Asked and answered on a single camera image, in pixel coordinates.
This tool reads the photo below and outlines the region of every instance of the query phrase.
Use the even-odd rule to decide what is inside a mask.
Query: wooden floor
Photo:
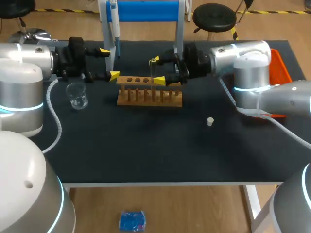
[[[87,0],[36,0],[37,8],[98,10]],[[240,0],[193,0],[193,8],[208,2],[236,9]],[[255,0],[251,10],[304,10],[303,0]],[[99,15],[33,12],[24,18],[28,27],[49,31],[53,38],[81,36],[102,40]],[[122,23],[121,40],[173,40],[173,23]],[[206,40],[207,33],[193,34],[193,22],[185,23],[185,40]],[[4,20],[0,41],[18,30],[16,20]],[[311,79],[311,15],[247,14],[237,27],[241,40],[289,40],[307,79]],[[232,40],[230,32],[214,40]],[[257,186],[262,205],[273,186]],[[144,210],[148,233],[247,233],[250,231],[244,195],[238,186],[144,187],[77,189],[73,202],[77,233],[116,233],[122,210]]]

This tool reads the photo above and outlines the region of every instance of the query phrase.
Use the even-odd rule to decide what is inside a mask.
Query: wooden test tube rack
[[[163,86],[151,83],[150,77],[119,76],[117,84],[121,86],[117,105],[182,107],[180,83],[168,86],[174,90],[155,91],[150,90],[150,87]]]

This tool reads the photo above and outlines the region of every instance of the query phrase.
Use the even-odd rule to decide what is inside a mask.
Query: white cable
[[[223,89],[227,93],[227,95],[228,95],[229,99],[231,100],[231,102],[233,103],[233,105],[237,106],[233,96],[231,95],[230,91],[228,90],[227,86],[225,85],[225,83],[223,82],[223,79],[221,77],[219,78],[219,82],[223,86]]]
[[[303,140],[301,137],[298,137],[296,134],[294,134],[292,131],[290,131],[289,129],[285,128],[282,124],[280,124],[279,122],[277,122],[275,119],[273,119],[270,116],[265,116],[262,115],[261,116],[263,119],[267,119],[269,121],[271,121],[272,123],[274,123],[276,126],[278,126],[281,130],[283,130],[287,135],[289,135],[290,137],[292,137],[293,139],[295,139],[297,142],[299,142],[300,144],[302,144],[303,146],[311,149],[311,144],[305,140]]]
[[[55,84],[57,84],[57,83],[58,83],[58,79],[55,79],[53,82],[51,82],[51,84],[48,87],[46,96],[47,96],[47,104],[48,104],[49,110],[50,110],[50,112],[51,112],[51,114],[55,120],[55,123],[57,125],[58,133],[57,133],[57,137],[56,137],[55,141],[48,148],[46,148],[44,151],[42,151],[42,153],[44,153],[44,154],[49,152],[51,149],[53,149],[53,147],[58,143],[58,141],[62,135],[62,125],[60,123],[60,120],[59,120],[56,112],[54,111],[54,109],[52,107],[51,98],[50,98],[51,90],[55,86]]]
[[[225,83],[223,82],[222,78],[219,78],[219,81],[221,83],[221,85],[223,86],[223,89],[225,90],[225,92],[227,93],[228,97],[230,98],[230,100],[232,101],[232,103],[234,104],[234,106],[236,106],[236,102],[234,100],[234,98],[232,97],[230,91],[228,90],[227,86],[225,85]],[[260,113],[260,109],[259,109],[259,102],[261,99],[261,93],[260,93],[260,97],[257,101],[256,104],[256,108],[258,111],[258,114]],[[294,134],[292,131],[290,131],[289,129],[287,129],[285,126],[283,126],[282,124],[280,124],[277,120],[273,119],[270,116],[264,115],[264,114],[260,114],[260,117],[263,119],[267,119],[268,121],[272,122],[273,124],[275,124],[276,126],[278,126],[281,130],[283,130],[288,136],[290,136],[291,138],[293,138],[294,140],[296,140],[297,142],[299,142],[300,144],[302,144],[303,146],[311,149],[311,144],[305,140],[303,140],[301,137],[297,136],[296,134]]]

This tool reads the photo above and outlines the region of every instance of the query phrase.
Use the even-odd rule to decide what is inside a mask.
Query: black stool
[[[26,29],[26,24],[21,17],[35,9],[35,0],[0,0],[0,18],[18,19],[21,31],[10,36],[8,42],[23,44],[26,40],[51,40],[51,36],[43,29]]]
[[[246,8],[237,22],[236,13],[241,7],[243,1]],[[217,3],[207,3],[197,7],[193,12],[193,22],[198,27],[194,33],[203,29],[208,31],[207,40],[211,39],[212,33],[222,33],[231,30],[235,25],[238,25],[243,18],[245,12],[253,4],[254,0],[242,0],[239,7],[234,12],[229,7]]]

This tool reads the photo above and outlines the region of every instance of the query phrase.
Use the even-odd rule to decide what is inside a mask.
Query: black table
[[[200,41],[197,46],[208,50],[230,43]],[[268,43],[279,51],[293,81],[305,79],[287,41]],[[149,76],[148,60],[171,46],[168,41],[123,41],[115,70]],[[88,64],[92,71],[105,70],[103,59],[90,58]],[[172,70],[165,65],[157,74]],[[119,87],[96,82],[86,85],[88,107],[74,111],[66,86],[59,83],[52,90],[63,134],[46,158],[61,181],[72,186],[279,183],[311,162],[310,151],[279,128],[239,114],[213,77],[190,80],[182,90],[182,108],[117,106]],[[57,134],[46,105],[44,111],[43,130],[32,138],[41,149]],[[208,117],[215,119],[212,127]],[[311,142],[311,118],[288,116],[282,123]]]

